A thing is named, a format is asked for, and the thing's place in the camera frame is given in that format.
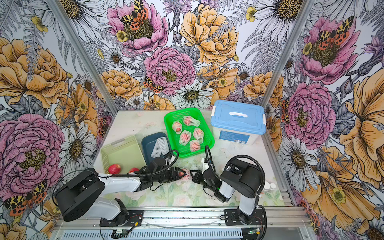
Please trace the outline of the white foam net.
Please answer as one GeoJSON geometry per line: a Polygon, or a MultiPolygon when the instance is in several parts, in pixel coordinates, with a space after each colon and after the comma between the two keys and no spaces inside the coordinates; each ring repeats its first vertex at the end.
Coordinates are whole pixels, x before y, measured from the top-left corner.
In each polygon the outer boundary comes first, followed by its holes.
{"type": "Polygon", "coordinates": [[[154,149],[153,149],[153,151],[152,151],[152,153],[151,153],[151,157],[152,158],[158,158],[158,157],[160,157],[162,155],[162,150],[161,150],[161,148],[158,146],[158,145],[155,145],[154,146],[154,149]]]}

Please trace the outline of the bare red apple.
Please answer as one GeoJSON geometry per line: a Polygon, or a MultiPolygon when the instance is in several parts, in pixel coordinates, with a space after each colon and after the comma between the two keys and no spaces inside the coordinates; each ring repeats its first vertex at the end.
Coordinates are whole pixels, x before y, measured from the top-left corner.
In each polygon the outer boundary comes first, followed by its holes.
{"type": "Polygon", "coordinates": [[[139,172],[140,169],[138,168],[131,168],[130,171],[129,171],[129,174],[136,174],[136,172],[139,172]]]}
{"type": "Polygon", "coordinates": [[[111,175],[118,175],[120,174],[121,170],[122,167],[119,164],[110,165],[108,168],[108,171],[111,175]]]}

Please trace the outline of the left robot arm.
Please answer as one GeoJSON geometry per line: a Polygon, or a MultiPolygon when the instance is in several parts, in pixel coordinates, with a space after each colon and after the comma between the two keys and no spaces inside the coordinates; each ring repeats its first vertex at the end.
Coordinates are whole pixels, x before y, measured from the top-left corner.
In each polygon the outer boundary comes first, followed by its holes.
{"type": "Polygon", "coordinates": [[[174,167],[179,158],[177,150],[157,157],[138,170],[128,174],[101,174],[95,169],[83,170],[72,180],[55,190],[54,198],[66,222],[84,218],[99,218],[103,227],[127,225],[142,214],[131,214],[120,199],[109,200],[105,195],[122,192],[141,192],[155,182],[178,181],[186,171],[174,167]]]}

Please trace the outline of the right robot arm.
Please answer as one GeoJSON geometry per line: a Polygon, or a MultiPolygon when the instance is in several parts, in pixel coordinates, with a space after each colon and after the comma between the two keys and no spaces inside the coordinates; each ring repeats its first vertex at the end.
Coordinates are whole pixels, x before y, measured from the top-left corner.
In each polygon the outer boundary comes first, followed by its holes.
{"type": "Polygon", "coordinates": [[[228,202],[238,192],[241,200],[237,209],[225,213],[225,217],[244,225],[252,225],[266,183],[266,174],[261,164],[251,156],[237,155],[226,163],[223,172],[218,175],[208,146],[205,147],[205,155],[203,170],[190,170],[192,181],[202,185],[204,191],[212,192],[210,196],[222,203],[228,202]]]}

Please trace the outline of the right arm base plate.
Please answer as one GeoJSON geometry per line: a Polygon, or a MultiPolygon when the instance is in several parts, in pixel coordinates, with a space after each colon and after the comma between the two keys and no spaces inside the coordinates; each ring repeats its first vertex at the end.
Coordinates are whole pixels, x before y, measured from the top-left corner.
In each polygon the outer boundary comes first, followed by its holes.
{"type": "Polygon", "coordinates": [[[225,209],[224,220],[226,226],[264,226],[266,224],[266,211],[262,208],[254,209],[250,216],[243,214],[239,209],[225,209]]]}

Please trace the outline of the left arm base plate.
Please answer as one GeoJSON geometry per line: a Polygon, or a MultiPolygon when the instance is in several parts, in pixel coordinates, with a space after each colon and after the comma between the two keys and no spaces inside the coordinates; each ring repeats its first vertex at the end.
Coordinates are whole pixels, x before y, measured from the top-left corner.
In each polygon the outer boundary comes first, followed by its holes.
{"type": "Polygon", "coordinates": [[[101,219],[101,227],[137,227],[141,226],[143,210],[123,210],[114,219],[101,219]]]}

